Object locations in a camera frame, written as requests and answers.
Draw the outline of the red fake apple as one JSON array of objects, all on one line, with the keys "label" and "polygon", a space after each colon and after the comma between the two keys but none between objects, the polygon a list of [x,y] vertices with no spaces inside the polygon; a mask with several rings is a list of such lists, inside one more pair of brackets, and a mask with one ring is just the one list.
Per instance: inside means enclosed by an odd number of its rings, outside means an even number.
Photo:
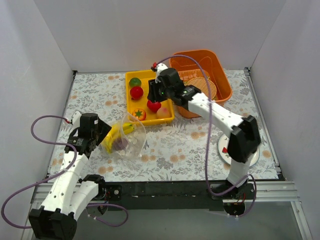
[{"label": "red fake apple", "polygon": [[161,107],[162,107],[162,104],[160,102],[152,102],[150,100],[147,101],[147,107],[148,109],[153,112],[153,113],[156,113]]}]

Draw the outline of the fake peach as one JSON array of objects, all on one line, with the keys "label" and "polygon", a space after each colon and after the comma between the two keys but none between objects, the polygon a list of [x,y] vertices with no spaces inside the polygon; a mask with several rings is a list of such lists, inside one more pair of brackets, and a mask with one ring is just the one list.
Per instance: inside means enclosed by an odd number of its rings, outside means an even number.
[{"label": "fake peach", "polygon": [[156,117],[158,119],[166,119],[171,116],[170,111],[166,107],[160,107],[156,112]]}]

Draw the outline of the purple fake eggplant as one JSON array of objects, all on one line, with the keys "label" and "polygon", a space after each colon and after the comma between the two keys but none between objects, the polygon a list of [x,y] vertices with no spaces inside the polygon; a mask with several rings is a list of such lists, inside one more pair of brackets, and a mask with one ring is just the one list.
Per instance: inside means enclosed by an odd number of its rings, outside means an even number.
[{"label": "purple fake eggplant", "polygon": [[114,151],[121,151],[125,150],[128,145],[128,141],[126,138],[117,138],[113,143],[112,143],[112,149]]}]

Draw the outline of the yellow green fake lemon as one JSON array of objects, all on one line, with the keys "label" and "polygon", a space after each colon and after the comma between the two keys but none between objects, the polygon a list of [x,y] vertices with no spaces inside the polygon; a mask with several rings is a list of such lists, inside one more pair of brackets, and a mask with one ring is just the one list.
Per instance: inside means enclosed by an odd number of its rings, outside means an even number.
[{"label": "yellow green fake lemon", "polygon": [[133,88],[133,87],[140,87],[141,85],[142,85],[142,81],[141,81],[139,78],[137,78],[137,77],[133,77],[133,78],[131,78],[130,81],[129,81],[129,86],[130,86],[131,88]]}]

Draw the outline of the clear zip top bag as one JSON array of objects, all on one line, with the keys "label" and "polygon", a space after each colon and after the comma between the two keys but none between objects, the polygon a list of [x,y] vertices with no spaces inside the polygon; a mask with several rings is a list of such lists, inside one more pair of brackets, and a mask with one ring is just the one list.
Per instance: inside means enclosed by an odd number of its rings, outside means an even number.
[{"label": "clear zip top bag", "polygon": [[126,113],[114,124],[117,123],[120,124],[120,127],[122,127],[124,123],[133,123],[135,125],[135,130],[127,135],[124,135],[124,132],[121,130],[121,138],[125,138],[128,141],[126,149],[120,151],[114,151],[112,149],[112,152],[108,153],[100,143],[102,150],[105,154],[122,160],[131,160],[139,157],[147,140],[147,132],[144,125],[130,113]]}]

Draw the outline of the orange fake bell pepper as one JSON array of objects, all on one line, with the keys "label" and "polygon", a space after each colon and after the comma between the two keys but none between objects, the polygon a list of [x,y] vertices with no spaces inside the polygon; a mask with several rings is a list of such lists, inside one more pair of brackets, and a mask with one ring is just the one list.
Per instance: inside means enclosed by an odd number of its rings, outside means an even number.
[{"label": "orange fake bell pepper", "polygon": [[133,112],[132,115],[139,121],[144,121],[147,118],[147,113],[144,109],[142,108],[136,108]]}]

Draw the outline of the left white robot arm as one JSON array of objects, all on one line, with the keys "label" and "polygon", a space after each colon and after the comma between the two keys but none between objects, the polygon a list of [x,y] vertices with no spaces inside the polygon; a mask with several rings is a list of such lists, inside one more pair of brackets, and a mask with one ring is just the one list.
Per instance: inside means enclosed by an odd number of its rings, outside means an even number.
[{"label": "left white robot arm", "polygon": [[91,153],[112,129],[100,120],[96,113],[72,115],[71,132],[64,148],[59,175],[48,195],[38,209],[32,209],[28,219],[36,238],[41,240],[71,240],[77,220],[92,199],[101,200],[106,196],[104,177],[89,174],[83,178],[80,187],[77,182]]}]

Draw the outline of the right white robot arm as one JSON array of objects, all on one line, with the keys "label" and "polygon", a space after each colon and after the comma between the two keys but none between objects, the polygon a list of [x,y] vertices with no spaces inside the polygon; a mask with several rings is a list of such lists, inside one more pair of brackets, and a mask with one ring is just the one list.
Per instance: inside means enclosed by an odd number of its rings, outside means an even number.
[{"label": "right white robot arm", "polygon": [[227,195],[237,199],[245,192],[248,178],[249,158],[261,144],[257,120],[253,116],[242,117],[213,102],[199,88],[185,85],[174,68],[164,64],[152,67],[155,79],[149,80],[148,100],[163,102],[172,100],[175,105],[197,114],[215,125],[229,139],[227,152],[231,158],[226,178]]}]

